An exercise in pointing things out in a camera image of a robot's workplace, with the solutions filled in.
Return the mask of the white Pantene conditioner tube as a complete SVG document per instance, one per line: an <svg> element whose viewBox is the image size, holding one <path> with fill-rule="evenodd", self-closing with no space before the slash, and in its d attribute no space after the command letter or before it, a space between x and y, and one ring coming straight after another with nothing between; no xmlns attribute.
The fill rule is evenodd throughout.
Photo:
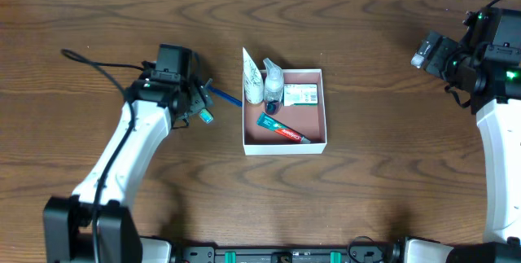
<svg viewBox="0 0 521 263"><path fill-rule="evenodd" d="M264 81L247 50L243 48L243 87L246 100L251 104L264 101Z"/></svg>

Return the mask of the white green soap box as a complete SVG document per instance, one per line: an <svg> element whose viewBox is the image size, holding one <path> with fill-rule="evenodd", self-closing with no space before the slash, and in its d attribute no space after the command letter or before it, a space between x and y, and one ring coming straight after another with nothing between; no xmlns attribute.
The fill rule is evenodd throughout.
<svg viewBox="0 0 521 263"><path fill-rule="evenodd" d="M316 84L285 84L283 91L283 105L313 106L318 104L318 90Z"/></svg>

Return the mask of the white box pink inside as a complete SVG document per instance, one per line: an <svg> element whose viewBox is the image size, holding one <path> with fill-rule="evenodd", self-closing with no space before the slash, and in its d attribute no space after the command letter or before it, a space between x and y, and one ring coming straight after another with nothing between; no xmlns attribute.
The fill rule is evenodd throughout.
<svg viewBox="0 0 521 263"><path fill-rule="evenodd" d="M315 84L318 104L281 107L274 119L303 134L310 144L292 142L280 134L260 127L256 122L265 106L243 100L243 149L247 156L321 154L327 145L326 108L320 69L286 69L288 84Z"/></svg>

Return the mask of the clear blue spray bottle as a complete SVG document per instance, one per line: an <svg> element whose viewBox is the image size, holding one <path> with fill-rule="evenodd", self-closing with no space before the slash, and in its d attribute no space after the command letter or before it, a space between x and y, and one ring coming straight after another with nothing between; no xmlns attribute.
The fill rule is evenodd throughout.
<svg viewBox="0 0 521 263"><path fill-rule="evenodd" d="M278 112L284 91L284 75L282 69L268 58L263 60L266 69L264 83L265 112L274 115Z"/></svg>

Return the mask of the green white toothbrush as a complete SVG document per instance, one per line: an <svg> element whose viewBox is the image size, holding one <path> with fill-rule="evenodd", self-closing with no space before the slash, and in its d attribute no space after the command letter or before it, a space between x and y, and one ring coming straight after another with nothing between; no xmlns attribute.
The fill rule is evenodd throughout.
<svg viewBox="0 0 521 263"><path fill-rule="evenodd" d="M205 123L205 124L210 124L211 122L213 122L214 120L214 117L212 115L212 113L207 110L206 108L203 108L200 112L199 112L199 118Z"/></svg>

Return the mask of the green red toothpaste tube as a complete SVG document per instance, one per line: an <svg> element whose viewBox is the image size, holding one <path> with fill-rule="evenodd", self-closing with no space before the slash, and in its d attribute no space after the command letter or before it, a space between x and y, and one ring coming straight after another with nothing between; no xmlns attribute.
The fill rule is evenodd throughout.
<svg viewBox="0 0 521 263"><path fill-rule="evenodd" d="M280 121L275 120L273 117L262 112L258 118L256 124L262 128L268 129L276 134L282 135L285 138L290 139L293 142L300 144L310 144L311 141L307 139L303 134L289 128Z"/></svg>

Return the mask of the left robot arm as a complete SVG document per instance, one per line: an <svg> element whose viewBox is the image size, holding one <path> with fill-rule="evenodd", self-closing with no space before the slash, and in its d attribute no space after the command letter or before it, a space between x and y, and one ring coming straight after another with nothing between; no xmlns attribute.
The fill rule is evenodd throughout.
<svg viewBox="0 0 521 263"><path fill-rule="evenodd" d="M173 245L142 237L132 207L158 146L210 103L191 64L144 64L123 91L118 126L99 160L68 198L51 197L43 211L49 262L169 262Z"/></svg>

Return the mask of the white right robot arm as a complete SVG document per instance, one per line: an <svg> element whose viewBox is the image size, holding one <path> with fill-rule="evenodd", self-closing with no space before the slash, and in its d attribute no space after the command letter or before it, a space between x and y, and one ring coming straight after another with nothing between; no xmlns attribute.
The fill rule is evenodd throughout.
<svg viewBox="0 0 521 263"><path fill-rule="evenodd" d="M406 239L401 262L518 262L520 260L520 45L511 31L490 39L470 30L456 42L431 31L411 64L464 90L484 147L487 218L484 241L453 247Z"/></svg>

